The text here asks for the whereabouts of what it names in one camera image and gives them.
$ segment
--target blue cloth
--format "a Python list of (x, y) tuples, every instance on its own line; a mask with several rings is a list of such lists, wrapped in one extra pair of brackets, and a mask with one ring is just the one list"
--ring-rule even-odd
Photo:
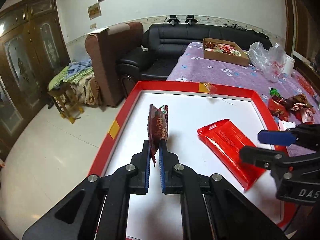
[(75, 63), (69, 63), (69, 68), (67, 70), (68, 74), (65, 79), (72, 77), (73, 75), (79, 73), (80, 71), (89, 68), (92, 66), (92, 61), (89, 58), (88, 60), (79, 61)]

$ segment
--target yellow stool foot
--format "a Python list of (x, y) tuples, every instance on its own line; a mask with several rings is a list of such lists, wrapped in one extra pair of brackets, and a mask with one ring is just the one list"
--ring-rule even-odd
[(75, 123), (75, 119), (73, 117), (68, 118), (71, 123)]

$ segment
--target black leather sofa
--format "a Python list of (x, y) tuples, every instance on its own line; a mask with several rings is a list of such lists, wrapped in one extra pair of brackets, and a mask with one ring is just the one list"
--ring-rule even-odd
[(263, 33), (244, 31), (214, 25), (153, 24), (142, 36), (142, 45), (116, 62), (116, 72), (127, 96), (139, 80), (166, 80), (179, 57), (191, 42), (202, 42), (203, 38), (214, 38), (235, 42), (241, 49), (260, 41), (265, 49), (272, 44)]

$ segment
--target wooden cabinet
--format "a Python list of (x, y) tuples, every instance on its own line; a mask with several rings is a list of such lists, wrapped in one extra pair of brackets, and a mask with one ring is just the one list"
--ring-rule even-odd
[(55, 0), (24, 0), (0, 13), (0, 158), (47, 102), (69, 62)]

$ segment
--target yellow tape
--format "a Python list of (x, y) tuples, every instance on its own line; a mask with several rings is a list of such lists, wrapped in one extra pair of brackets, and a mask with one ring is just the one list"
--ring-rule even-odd
[(199, 83), (199, 93), (208, 93), (209, 94), (208, 89), (205, 87), (205, 85), (203, 83)]
[(111, 138), (114, 139), (116, 137), (117, 133), (119, 132), (119, 130), (120, 130), (120, 126), (119, 126), (117, 120), (114, 120), (108, 133), (110, 134)]

